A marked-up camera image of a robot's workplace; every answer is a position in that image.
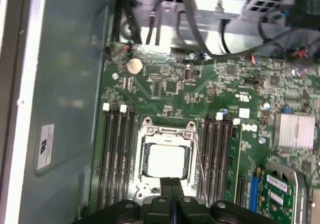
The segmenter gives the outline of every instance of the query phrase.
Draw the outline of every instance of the heatsink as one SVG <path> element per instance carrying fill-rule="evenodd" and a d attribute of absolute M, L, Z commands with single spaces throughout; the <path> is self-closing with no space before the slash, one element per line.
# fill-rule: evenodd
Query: heatsink
<path fill-rule="evenodd" d="M 312 150 L 315 122 L 313 114 L 276 114 L 273 144 L 284 148 Z"/>

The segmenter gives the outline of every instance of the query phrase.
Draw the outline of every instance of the integrated circuit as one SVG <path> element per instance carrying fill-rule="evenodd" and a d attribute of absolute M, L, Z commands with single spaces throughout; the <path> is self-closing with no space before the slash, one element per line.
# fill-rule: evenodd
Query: integrated circuit
<path fill-rule="evenodd" d="M 270 85 L 272 85 L 272 86 L 278 86 L 278 84 L 279 84 L 279 77 L 276 76 L 276 75 L 272 75 L 272 76 L 270 77 Z"/>
<path fill-rule="evenodd" d="M 226 65 L 226 68 L 225 68 L 225 74 L 228 76 L 235 76 L 236 70 L 237 69 L 236 69 L 235 65 L 228 64 L 228 65 Z"/>
<path fill-rule="evenodd" d="M 303 161 L 302 162 L 302 170 L 306 173 L 311 172 L 312 170 L 312 163 L 310 161 Z"/>

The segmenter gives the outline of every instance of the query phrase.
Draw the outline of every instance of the pcie slot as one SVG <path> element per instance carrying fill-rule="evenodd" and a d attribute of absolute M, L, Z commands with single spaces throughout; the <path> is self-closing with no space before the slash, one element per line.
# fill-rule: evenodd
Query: pcie slot
<path fill-rule="evenodd" d="M 116 112 L 113 116 L 113 125 L 111 125 L 109 130 L 109 140 L 108 143 L 104 143 L 105 145 L 109 145 L 109 158 L 108 158 L 108 165 L 106 166 L 107 172 L 107 179 L 106 179 L 106 197 L 105 197 L 105 205 L 109 206 L 113 204 L 113 197 L 114 197 L 114 184 L 115 184 L 115 160 L 117 155 L 117 136 L 118 136 L 118 129 L 121 125 L 119 121 L 119 113 Z"/>
<path fill-rule="evenodd" d="M 131 174 L 131 159 L 132 159 L 132 151 L 134 146 L 134 129 L 135 129 L 135 118 L 136 113 L 135 109 L 129 108 L 128 113 L 128 131 L 127 131 L 127 138 L 126 138 L 126 144 L 124 146 L 125 150 L 125 164 L 124 164 L 124 177 L 123 177 L 123 193 L 122 193 L 122 199 L 126 199 L 128 196 L 128 189 L 129 189 L 129 181 L 130 181 L 130 174 Z"/>
<path fill-rule="evenodd" d="M 256 176 L 251 177 L 249 210 L 253 212 L 257 212 L 259 181 Z"/>
<path fill-rule="evenodd" d="M 109 158 L 109 130 L 112 125 L 114 115 L 113 111 L 108 111 L 105 113 L 104 120 L 104 135 L 103 135 L 103 148 L 102 148 L 102 156 L 101 156 L 101 174 L 99 175 L 99 191 L 98 191 L 98 206 L 99 209 L 102 209 L 105 206 L 105 193 L 106 193 L 106 163 Z"/>
<path fill-rule="evenodd" d="M 236 187 L 235 204 L 237 204 L 240 207 L 242 207 L 244 202 L 245 183 L 246 178 L 242 175 L 239 175 Z"/>
<path fill-rule="evenodd" d="M 126 128 L 127 128 L 128 117 L 127 113 L 120 113 L 120 128 L 118 133 L 118 140 L 116 146 L 116 165 L 115 165 L 115 188 L 114 188 L 114 198 L 113 202 L 119 202 L 120 200 L 120 193 L 122 187 L 122 172 L 123 172 L 123 162 L 124 162 L 124 155 L 125 149 L 124 144 L 126 141 Z"/>
<path fill-rule="evenodd" d="M 224 197 L 231 128 L 230 121 L 205 119 L 201 164 L 204 170 L 205 191 L 209 204 Z M 202 197 L 203 185 L 201 181 L 199 183 L 201 192 L 198 191 L 198 196 Z"/>

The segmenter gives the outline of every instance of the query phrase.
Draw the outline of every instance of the black cable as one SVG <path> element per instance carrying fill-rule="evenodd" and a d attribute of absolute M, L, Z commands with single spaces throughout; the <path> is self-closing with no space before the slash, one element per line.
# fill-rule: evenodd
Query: black cable
<path fill-rule="evenodd" d="M 289 6 L 289 5 L 283 5 L 283 6 L 276 7 L 274 9 L 269 9 L 266 12 L 266 14 L 260 18 L 260 20 L 258 22 L 258 33 L 259 33 L 259 36 L 262 38 L 263 41 L 267 42 L 267 41 L 271 40 L 271 38 L 263 30 L 263 26 L 262 26 L 262 23 L 266 19 L 266 17 L 269 14 L 274 13 L 274 12 L 287 11 L 287 10 L 289 10 L 290 7 L 291 6 Z M 284 55 L 285 48 L 280 43 L 274 42 L 272 45 L 275 46 L 276 48 L 278 48 L 281 51 L 281 53 Z"/>
<path fill-rule="evenodd" d="M 151 10 L 151 12 L 154 12 L 154 15 L 151 15 L 150 19 L 149 19 L 149 32 L 148 32 L 148 35 L 147 35 L 146 41 L 145 41 L 145 44 L 147 44 L 147 45 L 150 44 L 152 32 L 154 31 L 154 28 L 155 28 L 157 10 L 160 7 L 161 3 L 163 3 L 164 1 L 165 0 L 158 0 L 155 3 L 153 9 Z"/>
<path fill-rule="evenodd" d="M 192 11 L 193 10 L 192 5 L 191 5 L 192 0 L 182 0 L 182 1 L 183 1 L 183 5 L 185 8 L 186 17 L 188 19 L 188 22 L 189 22 L 189 25 L 190 25 L 190 28 L 191 28 L 191 31 L 193 33 L 195 40 L 198 42 L 198 44 L 203 49 L 203 51 L 208 54 L 209 57 L 211 57 L 212 59 L 216 59 L 218 61 L 224 61 L 227 59 L 237 58 L 239 56 L 244 56 L 244 55 L 254 53 L 254 52 L 270 45 L 270 44 L 277 42 L 278 40 L 280 40 L 281 38 L 285 37 L 286 35 L 288 35 L 290 32 L 293 31 L 293 29 L 287 30 L 287 31 L 281 33 L 280 35 L 274 37 L 273 39 L 268 40 L 265 43 L 258 45 L 258 46 L 255 46 L 253 48 L 250 48 L 248 50 L 240 51 L 237 53 L 224 54 L 224 55 L 212 54 L 210 52 L 210 50 L 208 49 L 208 47 L 206 46 L 206 44 L 205 44 L 205 42 L 204 42 L 204 40 L 198 30 L 196 20 L 195 20 L 193 11 Z"/>
<path fill-rule="evenodd" d="M 229 48 L 227 47 L 227 44 L 226 44 L 226 40 L 225 40 L 225 31 L 226 31 L 226 26 L 227 24 L 230 22 L 230 20 L 227 20 L 227 19 L 222 19 L 221 20 L 221 33 L 220 33 L 220 38 L 221 38 L 221 43 L 222 43 L 222 46 L 223 46 L 223 49 L 226 53 L 230 54 L 230 50 Z"/>
<path fill-rule="evenodd" d="M 120 41 L 120 25 L 121 25 L 122 8 L 123 8 L 122 1 L 116 0 L 114 5 L 114 12 L 113 12 L 112 29 L 110 34 L 111 42 Z"/>
<path fill-rule="evenodd" d="M 100 15 L 100 13 L 108 6 L 110 5 L 111 3 L 114 3 L 116 0 L 108 0 L 106 1 L 98 10 L 95 11 L 95 14 L 94 14 L 94 23 L 97 22 L 97 19 Z"/>
<path fill-rule="evenodd" d="M 182 42 L 183 45 L 188 46 L 188 44 L 186 43 L 186 41 L 184 40 L 184 38 L 182 37 L 182 35 L 180 33 L 181 14 L 186 14 L 186 11 L 181 10 L 178 12 L 178 16 L 177 16 L 176 24 L 175 24 L 175 32 L 176 32 L 176 35 L 177 35 L 179 41 Z"/>
<path fill-rule="evenodd" d="M 140 28 L 129 0 L 121 0 L 134 43 L 142 44 Z"/>

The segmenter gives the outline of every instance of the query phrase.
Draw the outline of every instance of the chip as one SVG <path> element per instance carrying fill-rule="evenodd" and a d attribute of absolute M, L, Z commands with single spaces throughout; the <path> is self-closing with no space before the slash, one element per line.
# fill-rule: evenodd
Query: chip
<path fill-rule="evenodd" d="M 279 83 L 279 77 L 276 75 L 271 76 L 270 78 L 270 85 L 272 86 L 278 86 Z"/>
<path fill-rule="evenodd" d="M 304 172 L 311 172 L 311 162 L 309 161 L 303 161 L 302 162 L 302 170 Z"/>
<path fill-rule="evenodd" d="M 230 167 L 233 167 L 234 166 L 234 158 L 232 156 L 229 156 L 228 158 L 228 164 Z"/>
<path fill-rule="evenodd" d="M 208 95 L 214 95 L 215 94 L 215 90 L 214 89 L 208 89 L 207 93 L 208 93 Z"/>
<path fill-rule="evenodd" d="M 236 75 L 236 66 L 235 65 L 227 65 L 225 73 L 229 76 L 235 76 Z"/>
<path fill-rule="evenodd" d="M 227 181 L 226 182 L 226 190 L 228 191 L 228 192 L 230 192 L 231 191 L 231 182 L 230 181 Z"/>

